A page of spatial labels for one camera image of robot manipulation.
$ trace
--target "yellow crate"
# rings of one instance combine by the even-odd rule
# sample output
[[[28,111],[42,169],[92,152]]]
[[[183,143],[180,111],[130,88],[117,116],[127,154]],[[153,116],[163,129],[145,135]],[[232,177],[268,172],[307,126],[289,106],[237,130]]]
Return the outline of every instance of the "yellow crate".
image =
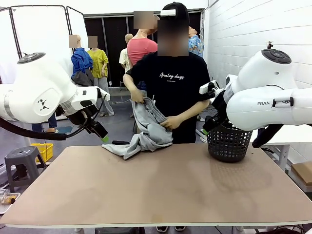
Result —
[[[46,162],[53,156],[53,144],[47,143],[45,144],[31,144],[33,146],[36,146],[41,154],[41,157],[43,158],[43,161]]]

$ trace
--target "yellow shirt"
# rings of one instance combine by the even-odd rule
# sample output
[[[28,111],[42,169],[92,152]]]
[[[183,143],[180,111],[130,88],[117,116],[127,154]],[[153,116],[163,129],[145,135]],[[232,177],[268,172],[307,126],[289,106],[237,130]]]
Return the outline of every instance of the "yellow shirt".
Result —
[[[93,61],[93,69],[91,70],[94,78],[102,78],[102,68],[104,63],[108,63],[108,58],[104,50],[88,50],[87,53],[90,55]],[[108,71],[107,66],[104,69],[104,76],[107,77]]]

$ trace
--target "white partition screen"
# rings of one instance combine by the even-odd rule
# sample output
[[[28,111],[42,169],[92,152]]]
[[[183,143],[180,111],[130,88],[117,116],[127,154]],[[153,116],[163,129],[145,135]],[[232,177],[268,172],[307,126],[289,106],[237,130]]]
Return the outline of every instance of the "white partition screen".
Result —
[[[13,84],[19,60],[9,10],[0,11],[0,77],[3,84]]]
[[[84,23],[83,14],[69,7],[67,7],[67,12],[68,12],[68,18],[69,18],[71,29],[72,29],[72,34],[80,36],[81,47],[83,47],[85,51],[88,51],[89,50],[88,35],[87,35],[86,26]]]
[[[72,50],[65,8],[61,6],[14,7],[13,19],[20,51],[44,52],[52,56],[68,73],[73,73]]]

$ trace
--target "red t-shirt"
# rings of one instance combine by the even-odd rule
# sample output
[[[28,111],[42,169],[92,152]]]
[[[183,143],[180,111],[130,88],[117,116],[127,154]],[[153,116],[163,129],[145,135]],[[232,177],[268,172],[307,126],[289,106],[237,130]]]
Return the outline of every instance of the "red t-shirt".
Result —
[[[129,59],[133,65],[144,55],[157,51],[157,43],[148,38],[131,39],[127,45]]]

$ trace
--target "person's left hand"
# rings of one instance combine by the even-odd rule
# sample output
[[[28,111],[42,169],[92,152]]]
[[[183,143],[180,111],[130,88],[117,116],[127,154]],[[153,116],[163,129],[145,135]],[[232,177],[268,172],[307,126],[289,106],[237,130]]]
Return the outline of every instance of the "person's left hand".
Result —
[[[170,130],[176,129],[182,123],[182,119],[179,116],[169,116],[167,120],[162,122],[160,125]]]

